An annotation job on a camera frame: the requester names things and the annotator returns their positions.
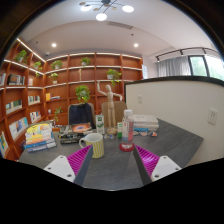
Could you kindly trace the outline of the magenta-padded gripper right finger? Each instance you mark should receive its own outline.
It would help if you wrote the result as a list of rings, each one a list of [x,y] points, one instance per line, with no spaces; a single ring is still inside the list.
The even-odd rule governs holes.
[[[181,170],[181,167],[168,156],[159,157],[137,145],[134,146],[133,155],[144,185]]]

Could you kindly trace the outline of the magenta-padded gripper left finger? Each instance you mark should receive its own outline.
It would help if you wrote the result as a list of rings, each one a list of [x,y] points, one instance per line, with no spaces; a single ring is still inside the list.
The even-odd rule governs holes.
[[[89,145],[69,156],[59,155],[44,170],[82,186],[92,156],[93,146]]]

